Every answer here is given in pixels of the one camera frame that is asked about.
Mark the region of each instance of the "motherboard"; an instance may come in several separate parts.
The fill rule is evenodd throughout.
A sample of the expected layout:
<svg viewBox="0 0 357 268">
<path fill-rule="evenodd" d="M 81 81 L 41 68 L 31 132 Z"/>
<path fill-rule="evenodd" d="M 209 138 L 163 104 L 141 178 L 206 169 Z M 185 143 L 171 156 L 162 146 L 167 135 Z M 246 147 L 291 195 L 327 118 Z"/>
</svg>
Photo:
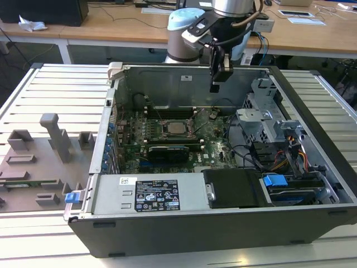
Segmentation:
<svg viewBox="0 0 357 268">
<path fill-rule="evenodd" d="M 236 168 L 226 142 L 228 116 L 191 111 L 119 111 L 116 148 L 121 174 L 193 173 Z"/>
</svg>

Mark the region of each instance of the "power supply label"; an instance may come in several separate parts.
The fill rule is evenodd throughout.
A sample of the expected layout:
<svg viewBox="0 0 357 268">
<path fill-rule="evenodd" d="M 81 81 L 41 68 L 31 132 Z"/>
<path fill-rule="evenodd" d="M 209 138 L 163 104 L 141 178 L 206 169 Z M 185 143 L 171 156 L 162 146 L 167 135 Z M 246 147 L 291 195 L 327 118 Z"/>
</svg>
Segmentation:
<svg viewBox="0 0 357 268">
<path fill-rule="evenodd" d="M 137 212 L 180 210 L 177 180 L 136 181 L 135 210 Z"/>
</svg>

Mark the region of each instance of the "computer case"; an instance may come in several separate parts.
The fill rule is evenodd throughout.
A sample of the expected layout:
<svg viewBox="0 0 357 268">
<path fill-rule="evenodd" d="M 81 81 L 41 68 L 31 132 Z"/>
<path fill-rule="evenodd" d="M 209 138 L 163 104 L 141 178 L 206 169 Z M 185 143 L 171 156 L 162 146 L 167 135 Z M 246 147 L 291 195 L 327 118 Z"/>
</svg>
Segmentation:
<svg viewBox="0 0 357 268">
<path fill-rule="evenodd" d="M 19 22 L 18 16 L 46 24 L 80 26 L 88 14 L 86 0 L 0 0 L 0 18 L 4 23 Z"/>
</svg>

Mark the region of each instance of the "desk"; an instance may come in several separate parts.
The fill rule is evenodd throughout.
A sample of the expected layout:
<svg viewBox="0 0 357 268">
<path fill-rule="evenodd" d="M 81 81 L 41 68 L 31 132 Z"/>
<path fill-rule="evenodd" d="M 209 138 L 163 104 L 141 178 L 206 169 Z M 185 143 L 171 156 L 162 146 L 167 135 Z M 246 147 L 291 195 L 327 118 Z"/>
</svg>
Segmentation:
<svg viewBox="0 0 357 268">
<path fill-rule="evenodd" d="M 271 33 L 263 33 L 269 40 L 269 54 L 308 56 L 321 58 L 346 58 L 357 59 L 357 36 L 355 33 L 357 23 L 357 13 L 337 10 L 336 14 L 346 18 L 340 18 L 327 13 L 321 6 L 335 7 L 338 2 L 314 1 L 310 7 L 289 7 L 279 6 L 275 2 L 271 7 L 264 6 L 264 13 L 275 20 Z M 278 10 L 304 11 L 316 15 L 313 20 L 324 20 L 326 26 L 293 24 L 283 16 Z M 260 46 L 257 37 L 251 37 L 245 50 L 245 58 L 249 59 L 256 53 L 256 48 Z"/>
<path fill-rule="evenodd" d="M 324 6 L 335 7 L 337 3 L 315 1 Z M 168 15 L 142 14 L 140 8 L 103 7 L 94 8 L 89 5 L 89 14 L 81 27 L 48 25 L 45 31 L 33 33 L 20 29 L 17 24 L 0 23 L 6 33 L 16 42 L 48 43 L 59 46 L 63 62 L 72 63 L 68 45 L 116 46 L 116 47 L 143 47 L 166 49 L 168 31 L 166 30 Z M 326 26 L 292 24 L 285 18 L 279 18 L 278 9 L 318 12 L 317 5 L 310 7 L 278 6 L 273 2 L 272 7 L 264 6 L 264 11 L 272 19 L 275 26 L 271 33 L 264 36 L 269 39 L 269 53 L 275 55 L 313 56 L 326 58 L 357 58 L 357 36 L 353 35 L 357 14 L 337 11 L 339 16 L 321 14 Z M 164 28 L 153 28 L 133 19 L 116 20 L 106 14 L 107 11 L 114 19 L 136 18 L 145 23 Z M 0 41 L 7 41 L 0 34 Z M 250 64 L 250 60 L 260 42 L 252 37 L 247 43 L 243 64 Z"/>
</svg>

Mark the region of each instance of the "computer monitor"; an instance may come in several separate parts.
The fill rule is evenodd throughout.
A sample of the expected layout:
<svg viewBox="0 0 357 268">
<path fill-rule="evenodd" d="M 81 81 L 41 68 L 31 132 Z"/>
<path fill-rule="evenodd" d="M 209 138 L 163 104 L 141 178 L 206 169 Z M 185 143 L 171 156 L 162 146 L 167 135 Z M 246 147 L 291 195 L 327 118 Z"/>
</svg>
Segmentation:
<svg viewBox="0 0 357 268">
<path fill-rule="evenodd" d="M 212 10 L 212 0 L 186 0 L 186 7 L 196 7 L 209 11 Z"/>
</svg>

